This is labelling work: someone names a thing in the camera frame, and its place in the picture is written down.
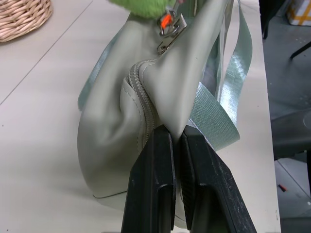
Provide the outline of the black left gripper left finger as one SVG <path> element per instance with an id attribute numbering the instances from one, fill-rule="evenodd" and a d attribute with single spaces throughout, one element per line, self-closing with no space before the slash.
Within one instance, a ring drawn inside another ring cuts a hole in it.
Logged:
<path id="1" fill-rule="evenodd" d="M 173 142 L 161 125 L 153 130 L 131 169 L 122 233 L 171 233 L 175 200 Z"/>

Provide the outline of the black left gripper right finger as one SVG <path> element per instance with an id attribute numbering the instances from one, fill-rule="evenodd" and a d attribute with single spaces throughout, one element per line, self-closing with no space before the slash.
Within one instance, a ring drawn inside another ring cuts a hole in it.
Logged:
<path id="1" fill-rule="evenodd" d="M 190 233 L 257 233 L 228 166 L 198 129 L 180 138 L 180 179 Z"/>

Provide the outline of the green pouch with strap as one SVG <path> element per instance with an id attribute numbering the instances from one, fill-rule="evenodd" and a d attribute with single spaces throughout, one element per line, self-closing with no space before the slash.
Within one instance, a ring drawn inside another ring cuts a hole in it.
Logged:
<path id="1" fill-rule="evenodd" d="M 174 227 L 187 229 L 180 179 L 185 127 L 198 129 L 216 153 L 240 138 L 237 109 L 252 58 L 243 14 L 223 69 L 232 8 L 240 3 L 187 0 L 168 36 L 160 35 L 155 19 L 130 13 L 107 45 L 78 98 L 79 164 L 101 205 L 124 213 L 131 169 L 153 130 L 163 125 L 173 142 Z"/>

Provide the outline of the green plush keychain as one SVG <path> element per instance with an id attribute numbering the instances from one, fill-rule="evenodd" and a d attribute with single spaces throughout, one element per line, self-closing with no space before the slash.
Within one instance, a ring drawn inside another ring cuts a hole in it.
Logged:
<path id="1" fill-rule="evenodd" d="M 187 0 L 108 0 L 130 11 L 136 16 L 155 19 L 160 27 L 160 35 L 173 34 L 177 28 L 177 10 Z"/>

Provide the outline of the black chair leg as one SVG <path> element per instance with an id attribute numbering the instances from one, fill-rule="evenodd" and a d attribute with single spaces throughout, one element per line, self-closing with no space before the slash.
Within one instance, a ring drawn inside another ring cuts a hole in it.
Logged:
<path id="1" fill-rule="evenodd" d="M 298 56 L 299 54 L 301 54 L 302 52 L 304 52 L 305 50 L 309 49 L 311 47 L 311 41 L 307 44 L 305 44 L 303 47 L 301 47 L 300 49 L 298 49 L 297 51 L 295 51 L 291 56 L 290 59 L 295 58 L 296 56 Z"/>

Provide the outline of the yellow white checkered bag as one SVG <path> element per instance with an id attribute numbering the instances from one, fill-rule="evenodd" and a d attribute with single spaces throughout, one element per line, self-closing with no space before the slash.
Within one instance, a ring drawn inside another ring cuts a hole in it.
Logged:
<path id="1" fill-rule="evenodd" d="M 311 0 L 290 0 L 286 17 L 291 25 L 311 26 Z"/>

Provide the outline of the wicker basket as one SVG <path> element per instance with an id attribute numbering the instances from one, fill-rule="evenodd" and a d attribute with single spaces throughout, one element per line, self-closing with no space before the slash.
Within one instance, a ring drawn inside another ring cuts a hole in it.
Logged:
<path id="1" fill-rule="evenodd" d="M 52 13 L 51 0 L 0 0 L 0 43 L 38 29 Z"/>

